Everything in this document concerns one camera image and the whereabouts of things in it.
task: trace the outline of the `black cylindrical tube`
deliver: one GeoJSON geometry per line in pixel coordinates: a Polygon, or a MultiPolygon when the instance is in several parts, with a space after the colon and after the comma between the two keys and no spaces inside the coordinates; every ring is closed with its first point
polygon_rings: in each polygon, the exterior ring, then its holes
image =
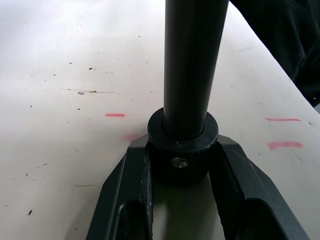
{"type": "Polygon", "coordinates": [[[228,0],[166,0],[164,121],[177,140],[201,135],[228,0]]]}

